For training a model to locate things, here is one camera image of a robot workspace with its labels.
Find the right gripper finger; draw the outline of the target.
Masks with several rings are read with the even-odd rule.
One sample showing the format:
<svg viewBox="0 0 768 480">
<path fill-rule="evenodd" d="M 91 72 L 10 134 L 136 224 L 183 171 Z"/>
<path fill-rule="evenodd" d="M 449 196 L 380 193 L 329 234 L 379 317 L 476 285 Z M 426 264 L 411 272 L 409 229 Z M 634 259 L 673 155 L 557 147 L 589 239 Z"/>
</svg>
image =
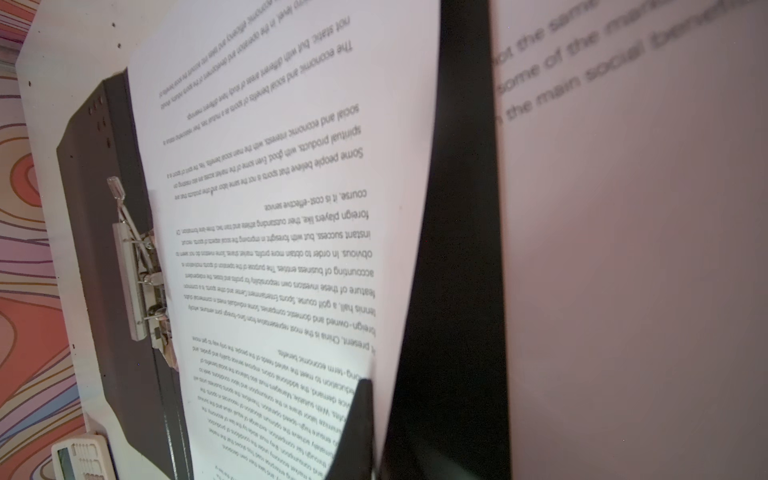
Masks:
<svg viewBox="0 0 768 480">
<path fill-rule="evenodd" d="M 375 478 L 373 384 L 358 381 L 326 480 Z"/>
</svg>

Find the orange black file folder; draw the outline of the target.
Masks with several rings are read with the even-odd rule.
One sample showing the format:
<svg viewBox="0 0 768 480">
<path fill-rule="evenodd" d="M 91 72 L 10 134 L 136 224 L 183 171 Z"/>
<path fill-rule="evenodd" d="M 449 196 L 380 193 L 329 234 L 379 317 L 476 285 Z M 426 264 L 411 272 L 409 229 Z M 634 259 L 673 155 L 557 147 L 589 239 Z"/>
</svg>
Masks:
<svg viewBox="0 0 768 480">
<path fill-rule="evenodd" d="M 394 412 L 386 479 L 511 475 L 496 138 L 491 116 L 489 5 L 441 5 L 436 126 L 426 208 Z M 129 336 L 107 179 L 127 187 L 141 232 L 152 224 L 128 75 L 92 92 L 56 153 L 107 403 L 128 444 L 171 479 L 193 460 L 180 381 L 147 341 Z"/>
</svg>

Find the printed paper sheet back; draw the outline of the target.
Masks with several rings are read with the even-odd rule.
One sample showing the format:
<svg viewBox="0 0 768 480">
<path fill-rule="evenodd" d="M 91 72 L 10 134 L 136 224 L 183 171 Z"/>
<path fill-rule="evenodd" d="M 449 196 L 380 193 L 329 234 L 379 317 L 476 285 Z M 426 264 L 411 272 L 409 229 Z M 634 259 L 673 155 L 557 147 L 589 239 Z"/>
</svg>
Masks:
<svg viewBox="0 0 768 480">
<path fill-rule="evenodd" d="M 431 163 L 436 1 L 181 1 L 129 86 L 198 479 L 320 479 L 391 413 Z"/>
</svg>

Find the printed paper sheet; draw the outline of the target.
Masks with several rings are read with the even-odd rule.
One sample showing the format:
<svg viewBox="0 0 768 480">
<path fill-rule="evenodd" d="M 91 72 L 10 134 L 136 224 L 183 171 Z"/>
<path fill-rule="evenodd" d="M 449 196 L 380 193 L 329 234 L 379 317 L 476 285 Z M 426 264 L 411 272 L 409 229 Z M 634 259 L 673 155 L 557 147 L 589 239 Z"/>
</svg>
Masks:
<svg viewBox="0 0 768 480">
<path fill-rule="evenodd" d="M 767 475 L 767 5 L 494 1 L 516 479 Z"/>
<path fill-rule="evenodd" d="M 436 1 L 181 1 L 129 86 L 198 479 L 320 479 L 391 413 L 431 163 Z"/>
</svg>

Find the printed paper sheet front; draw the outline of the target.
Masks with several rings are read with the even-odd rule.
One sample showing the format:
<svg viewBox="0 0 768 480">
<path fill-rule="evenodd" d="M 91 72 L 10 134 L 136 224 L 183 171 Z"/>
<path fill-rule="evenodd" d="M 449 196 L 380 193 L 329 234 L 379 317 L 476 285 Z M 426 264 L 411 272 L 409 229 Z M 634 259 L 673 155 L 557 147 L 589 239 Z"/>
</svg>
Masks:
<svg viewBox="0 0 768 480">
<path fill-rule="evenodd" d="M 516 479 L 767 475 L 767 5 L 494 1 Z"/>
</svg>

